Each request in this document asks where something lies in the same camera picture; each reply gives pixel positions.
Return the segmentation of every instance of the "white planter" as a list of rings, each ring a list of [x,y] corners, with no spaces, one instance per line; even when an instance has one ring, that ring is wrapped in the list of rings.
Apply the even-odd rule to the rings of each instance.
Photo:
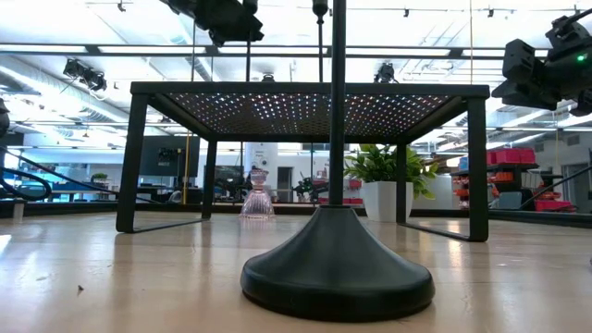
[[[413,183],[406,186],[407,217],[413,205]],[[397,222],[397,183],[394,181],[374,181],[362,185],[364,207],[368,218],[378,222]]]

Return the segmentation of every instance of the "potted plant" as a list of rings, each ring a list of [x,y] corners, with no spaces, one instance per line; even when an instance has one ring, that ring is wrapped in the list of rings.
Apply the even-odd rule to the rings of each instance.
[[[395,222],[397,214],[397,152],[390,146],[361,144],[356,156],[346,156],[345,176],[362,180],[362,196],[368,218],[380,222]],[[435,199],[427,188],[426,179],[434,179],[438,164],[429,165],[410,147],[407,147],[407,217],[411,213],[413,199],[420,195]]]

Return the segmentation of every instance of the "metal pipe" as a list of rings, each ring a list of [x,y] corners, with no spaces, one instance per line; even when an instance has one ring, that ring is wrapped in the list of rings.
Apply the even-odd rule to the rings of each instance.
[[[318,24],[318,81],[323,83],[323,20],[319,18],[316,23]]]
[[[251,81],[251,33],[249,32],[249,40],[247,41],[247,74],[246,82]]]
[[[345,32],[347,0],[333,0],[331,61],[331,130],[329,204],[343,204],[343,146],[345,141]]]

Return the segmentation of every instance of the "fluorescent light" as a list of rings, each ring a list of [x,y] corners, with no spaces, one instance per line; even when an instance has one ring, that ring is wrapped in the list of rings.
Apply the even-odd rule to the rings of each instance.
[[[583,116],[583,117],[571,116],[565,120],[558,122],[557,125],[559,127],[568,127],[568,126],[583,124],[588,121],[592,121],[592,114],[587,115],[587,116]]]
[[[464,50],[463,56],[503,56],[505,50]]]
[[[592,128],[573,128],[573,127],[569,127],[569,128],[563,129],[563,131],[592,131]]]
[[[545,116],[548,113],[549,113],[549,111],[547,111],[547,110],[538,110],[538,111],[533,112],[533,113],[531,113],[529,115],[526,115],[526,116],[523,116],[523,117],[518,117],[518,118],[516,118],[514,120],[510,120],[507,123],[502,124],[501,126],[503,128],[506,128],[506,127],[514,127],[516,125],[525,124],[525,123],[529,122],[530,120],[536,119],[538,117]]]
[[[224,46],[218,49],[223,54],[236,54],[242,55],[247,53],[247,48],[244,46]],[[323,47],[323,54],[327,53],[327,48]],[[305,55],[317,55],[317,47],[251,47],[251,54],[262,55],[262,54],[276,54],[276,55],[290,55],[290,54],[305,54]]]
[[[38,125],[38,126],[88,126],[88,127],[127,127],[128,122],[75,122],[75,121],[43,121],[43,120],[28,120],[23,121],[24,125]],[[146,123],[145,127],[182,127],[177,123]]]
[[[555,131],[553,128],[502,128],[501,130],[509,131]]]
[[[121,53],[121,54],[179,54],[186,55],[191,53],[191,46],[99,46],[102,53]],[[195,47],[196,54],[205,53],[204,47]]]
[[[447,151],[450,149],[461,148],[467,144],[469,144],[469,142],[460,142],[460,143],[450,142],[450,143],[442,144],[441,146],[439,146],[438,151]]]
[[[467,131],[469,130],[466,126],[442,126],[441,127],[442,130],[450,130],[450,131]],[[485,128],[485,130],[488,131],[492,131],[492,130],[498,130],[498,128]]]
[[[418,152],[418,154],[425,154],[425,155],[431,155],[431,154],[438,154],[438,155],[466,155],[466,152],[441,152],[441,151],[436,151],[436,152]]]
[[[55,52],[55,53],[87,53],[84,46],[76,45],[0,45],[0,52]]]
[[[431,49],[431,48],[409,48],[409,49],[394,49],[394,48],[362,48],[362,47],[348,47],[345,50],[346,55],[370,55],[370,56],[447,56],[450,53],[449,49]]]
[[[488,142],[485,147],[487,150],[489,150],[489,149],[495,149],[495,148],[504,146],[506,144],[508,144],[508,143],[507,142]]]
[[[541,137],[541,136],[543,136],[543,135],[544,135],[544,133],[535,134],[535,135],[530,135],[530,136],[524,137],[524,138],[522,138],[522,139],[518,139],[518,140],[516,140],[516,141],[514,141],[514,142],[512,142],[512,143],[524,143],[524,142],[529,142],[529,141],[531,141],[531,140],[533,140],[533,139],[536,139],[536,138],[538,138],[538,137]]]

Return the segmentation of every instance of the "metal table frame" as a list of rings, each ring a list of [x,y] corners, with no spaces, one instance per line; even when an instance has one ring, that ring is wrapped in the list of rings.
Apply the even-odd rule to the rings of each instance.
[[[216,133],[167,96],[168,93],[331,93],[330,83],[284,83],[284,82],[133,82],[131,85],[131,108],[129,111],[128,140],[123,162],[121,195],[117,205],[117,231],[135,233],[159,228],[169,228],[201,222],[212,215],[214,199],[214,175],[216,147],[218,142],[329,142],[327,135],[305,134],[240,134]],[[345,142],[388,143],[398,147],[397,223],[409,228],[433,232],[464,241],[486,241],[487,221],[487,164],[486,164],[486,109],[489,97],[487,86],[448,84],[375,84],[346,83],[347,94],[397,94],[397,95],[447,95],[448,102],[415,123],[404,133],[395,137],[350,136]],[[146,109],[150,105],[178,122],[183,127],[208,141],[205,177],[203,181],[202,219],[173,223],[149,228],[135,228],[133,219],[137,182],[142,157],[142,138],[146,121]],[[442,126],[449,120],[468,111],[469,132],[469,235],[427,228],[406,221],[405,215],[405,146]]]

